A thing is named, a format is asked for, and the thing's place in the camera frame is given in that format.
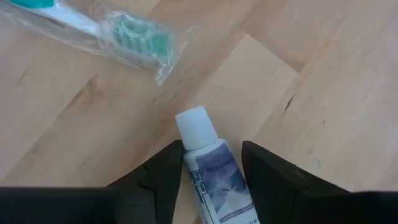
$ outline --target toothpaste cap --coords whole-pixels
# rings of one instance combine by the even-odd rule
[[[204,106],[190,109],[175,117],[186,150],[207,147],[218,139]]]

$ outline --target toothbrush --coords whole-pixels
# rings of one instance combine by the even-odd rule
[[[174,57],[171,36],[153,22],[133,17],[121,11],[105,16],[97,23],[58,0],[8,0],[13,5],[34,14],[51,18],[100,41],[111,43],[110,54],[128,62],[147,67],[154,63],[170,64]]]
[[[85,15],[56,0],[9,0],[14,5],[34,14],[48,17],[86,34],[97,37],[99,25]]]

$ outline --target wood grain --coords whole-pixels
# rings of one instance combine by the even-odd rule
[[[348,190],[397,190],[398,2],[113,0],[191,39],[172,76],[0,19],[0,184],[104,186],[205,105],[240,161],[251,139]],[[174,223],[199,223],[183,170]]]

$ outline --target blue label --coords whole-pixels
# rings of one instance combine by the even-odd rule
[[[191,172],[195,188],[209,194],[221,223],[254,208],[242,173],[227,144],[198,156],[196,162],[199,170]]]

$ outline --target clear plastic packaging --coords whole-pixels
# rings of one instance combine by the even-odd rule
[[[102,0],[0,0],[0,12],[68,45],[152,68],[159,84],[170,75],[190,35],[189,30],[173,30]]]

